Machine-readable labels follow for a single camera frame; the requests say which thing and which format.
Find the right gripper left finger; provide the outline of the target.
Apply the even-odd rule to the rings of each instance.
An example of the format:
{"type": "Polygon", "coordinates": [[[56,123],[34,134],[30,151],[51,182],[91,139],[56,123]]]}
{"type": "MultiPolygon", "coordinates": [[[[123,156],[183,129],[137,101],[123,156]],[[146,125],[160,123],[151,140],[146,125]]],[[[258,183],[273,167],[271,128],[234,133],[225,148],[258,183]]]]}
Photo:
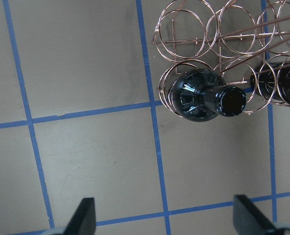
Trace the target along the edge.
{"type": "Polygon", "coordinates": [[[83,198],[64,230],[65,235],[94,235],[96,214],[94,198],[83,198]]]}

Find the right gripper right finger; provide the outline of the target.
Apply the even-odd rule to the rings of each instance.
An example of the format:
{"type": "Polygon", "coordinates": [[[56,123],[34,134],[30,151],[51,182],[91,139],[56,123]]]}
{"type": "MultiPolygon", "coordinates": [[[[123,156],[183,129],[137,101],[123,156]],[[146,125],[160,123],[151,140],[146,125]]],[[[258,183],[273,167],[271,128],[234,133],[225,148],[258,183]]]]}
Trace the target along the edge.
{"type": "Polygon", "coordinates": [[[233,197],[233,226],[238,235],[274,235],[276,227],[246,195],[233,197]]]}

